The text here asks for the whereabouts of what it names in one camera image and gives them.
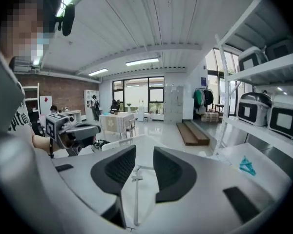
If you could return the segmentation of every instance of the white shelf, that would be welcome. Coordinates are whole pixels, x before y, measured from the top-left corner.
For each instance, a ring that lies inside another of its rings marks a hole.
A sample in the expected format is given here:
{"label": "white shelf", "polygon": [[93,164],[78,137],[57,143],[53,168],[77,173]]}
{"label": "white shelf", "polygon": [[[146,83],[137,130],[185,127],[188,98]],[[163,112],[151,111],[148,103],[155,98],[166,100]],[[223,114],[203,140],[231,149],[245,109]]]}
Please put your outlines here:
{"label": "white shelf", "polygon": [[38,90],[38,86],[23,87],[24,90]]}
{"label": "white shelf", "polygon": [[280,135],[274,131],[269,130],[267,127],[253,126],[247,122],[239,120],[236,117],[229,117],[223,119],[226,123],[239,128],[243,131],[250,133],[251,135],[265,141],[266,143],[274,146],[280,151],[293,159],[293,140]]}
{"label": "white shelf", "polygon": [[293,83],[293,54],[280,57],[227,77],[253,86]]}
{"label": "white shelf", "polygon": [[38,100],[38,98],[26,98],[25,101],[34,101],[34,100]]}
{"label": "white shelf", "polygon": [[[226,147],[220,149],[219,153],[225,156],[234,168],[264,188],[275,200],[283,196],[291,185],[291,179],[288,175],[249,143]],[[252,162],[253,169],[256,172],[255,176],[240,170],[240,163],[244,156]]]}

